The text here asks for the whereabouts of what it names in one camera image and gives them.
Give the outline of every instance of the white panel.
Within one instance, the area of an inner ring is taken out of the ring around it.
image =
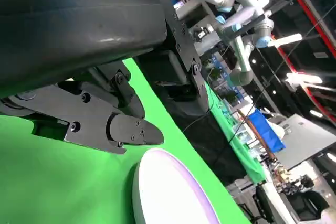
[[[336,142],[334,134],[296,114],[280,126],[285,129],[282,141],[286,148],[275,153],[275,156],[286,169],[293,168]]]

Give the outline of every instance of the white plate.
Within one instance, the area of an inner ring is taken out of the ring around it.
[[[189,170],[169,152],[145,152],[133,181],[137,224],[218,224],[215,210]]]

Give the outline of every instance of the ceiling light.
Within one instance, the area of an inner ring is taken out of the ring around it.
[[[299,40],[302,40],[302,35],[293,34],[293,35],[290,35],[290,36],[287,36],[281,39],[272,40],[268,43],[267,46],[268,47],[272,47],[272,46],[280,47],[281,45],[292,43],[292,42],[299,41]]]
[[[333,160],[336,163],[336,157],[334,155],[332,155],[331,153],[327,153],[328,158],[330,158],[331,160]]]
[[[321,84],[323,81],[318,76],[313,76],[311,74],[299,74],[299,73],[288,73],[288,79],[286,81],[290,83],[300,84],[302,82],[318,83]]]
[[[318,118],[322,118],[323,114],[321,114],[320,112],[317,112],[315,110],[310,110],[310,114],[317,116]]]
[[[266,5],[268,5],[269,0],[258,0],[259,5],[264,8]]]

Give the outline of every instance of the ceiling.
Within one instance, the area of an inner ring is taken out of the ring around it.
[[[267,6],[271,6],[277,0],[271,0]],[[271,16],[275,23],[273,35],[281,38],[291,34],[301,33],[303,36],[317,23],[334,4],[336,0],[297,0],[281,11]],[[328,16],[318,22],[316,27],[309,33],[299,46],[293,51],[289,58],[287,54],[293,49],[296,43],[291,43],[276,49],[275,47],[260,48],[254,50],[250,56],[255,75],[264,85],[274,75],[276,76],[267,85],[266,91],[271,95],[276,106],[284,115],[293,113],[301,114],[304,117],[318,122],[325,127],[336,125],[336,92],[327,91],[312,87],[297,87],[296,91],[291,90],[284,82],[286,74],[293,72],[312,73],[321,77],[322,86],[336,89],[336,8]],[[228,65],[234,66],[233,52],[228,51],[223,58]],[[260,89],[252,82],[244,86],[244,89],[257,98]],[[270,108],[264,97],[257,102],[257,106]],[[310,114],[310,110],[320,111],[322,118]]]

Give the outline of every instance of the blue cloth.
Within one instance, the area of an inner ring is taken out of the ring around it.
[[[271,152],[278,152],[285,147],[278,135],[273,131],[266,121],[264,115],[256,109],[254,113],[248,116],[251,123],[255,126],[261,137],[264,139]]]

